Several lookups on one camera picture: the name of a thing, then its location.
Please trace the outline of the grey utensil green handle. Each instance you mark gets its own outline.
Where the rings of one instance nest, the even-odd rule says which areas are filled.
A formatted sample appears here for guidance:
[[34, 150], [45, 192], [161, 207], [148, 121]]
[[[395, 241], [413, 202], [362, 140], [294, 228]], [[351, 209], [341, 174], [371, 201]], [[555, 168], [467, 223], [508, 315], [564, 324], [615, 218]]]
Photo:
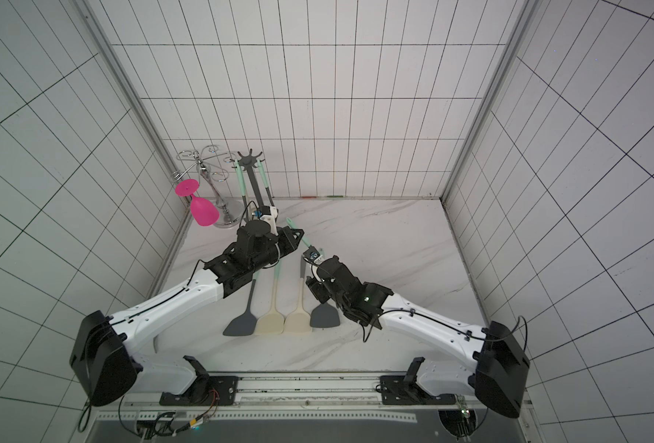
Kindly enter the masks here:
[[310, 326], [314, 329], [330, 329], [339, 327], [341, 320], [338, 310], [329, 303], [316, 306], [310, 313]]

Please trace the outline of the beige spatula grey handle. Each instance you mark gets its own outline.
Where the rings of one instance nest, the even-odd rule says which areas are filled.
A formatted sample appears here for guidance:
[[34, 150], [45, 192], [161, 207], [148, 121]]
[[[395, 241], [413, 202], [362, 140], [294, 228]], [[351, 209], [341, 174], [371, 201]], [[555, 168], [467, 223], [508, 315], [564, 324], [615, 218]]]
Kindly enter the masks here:
[[310, 314], [304, 308], [304, 293], [306, 288], [306, 269], [307, 262], [301, 260], [300, 262], [300, 286], [299, 286], [299, 299], [297, 299], [297, 307], [286, 317], [284, 324], [284, 333], [287, 334], [307, 334], [312, 332], [310, 326]]

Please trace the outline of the beige spatula green handle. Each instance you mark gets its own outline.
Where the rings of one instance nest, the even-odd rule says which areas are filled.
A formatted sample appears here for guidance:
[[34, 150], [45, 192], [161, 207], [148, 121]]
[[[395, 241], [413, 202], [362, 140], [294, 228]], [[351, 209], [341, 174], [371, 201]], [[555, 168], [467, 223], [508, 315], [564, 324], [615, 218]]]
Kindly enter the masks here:
[[280, 281], [281, 262], [273, 267], [273, 291], [269, 311], [257, 321], [254, 334], [258, 336], [278, 335], [284, 331], [285, 317], [277, 310], [277, 295]]

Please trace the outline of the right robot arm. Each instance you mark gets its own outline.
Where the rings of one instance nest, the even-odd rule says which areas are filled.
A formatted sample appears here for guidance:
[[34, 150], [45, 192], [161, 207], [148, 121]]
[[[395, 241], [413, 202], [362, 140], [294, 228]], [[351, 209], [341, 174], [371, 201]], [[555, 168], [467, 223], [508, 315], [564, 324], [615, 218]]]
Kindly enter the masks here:
[[322, 304], [334, 301], [357, 323], [363, 337], [375, 329], [391, 330], [429, 345], [450, 362], [417, 358], [405, 380], [431, 397], [473, 395], [491, 411], [508, 418], [521, 414], [530, 361], [514, 331], [492, 321], [466, 324], [418, 306], [375, 282], [362, 282], [337, 256], [325, 258], [314, 248], [303, 255], [310, 268], [306, 286]]

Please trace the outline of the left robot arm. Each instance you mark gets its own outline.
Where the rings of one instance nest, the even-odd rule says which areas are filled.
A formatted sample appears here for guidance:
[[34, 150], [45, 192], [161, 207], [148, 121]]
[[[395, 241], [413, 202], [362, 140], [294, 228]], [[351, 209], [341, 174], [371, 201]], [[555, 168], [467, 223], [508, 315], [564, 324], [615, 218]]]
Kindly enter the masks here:
[[262, 220], [238, 228], [237, 239], [212, 260], [199, 261], [186, 282], [112, 315], [86, 316], [79, 327], [70, 367], [93, 407], [128, 393], [193, 396], [206, 388], [207, 374], [193, 357], [149, 354], [149, 345], [193, 312], [219, 302], [249, 284], [254, 274], [295, 252], [304, 232], [273, 229]]

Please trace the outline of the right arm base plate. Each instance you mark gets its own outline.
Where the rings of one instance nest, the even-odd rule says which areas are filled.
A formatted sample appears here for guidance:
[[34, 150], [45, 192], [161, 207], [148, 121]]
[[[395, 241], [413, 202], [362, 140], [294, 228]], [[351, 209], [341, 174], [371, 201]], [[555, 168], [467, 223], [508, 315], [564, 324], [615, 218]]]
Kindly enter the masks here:
[[391, 406], [454, 405], [453, 394], [430, 395], [405, 376], [382, 376], [375, 391], [382, 396], [382, 403]]

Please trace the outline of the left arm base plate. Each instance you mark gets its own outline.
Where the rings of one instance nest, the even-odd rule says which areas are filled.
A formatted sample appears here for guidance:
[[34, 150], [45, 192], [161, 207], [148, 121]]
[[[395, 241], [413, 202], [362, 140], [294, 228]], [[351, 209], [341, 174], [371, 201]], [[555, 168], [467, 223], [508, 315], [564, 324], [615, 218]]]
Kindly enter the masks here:
[[231, 406], [235, 402], [239, 380], [234, 376], [199, 376], [181, 394], [163, 392], [159, 404], [169, 407]]

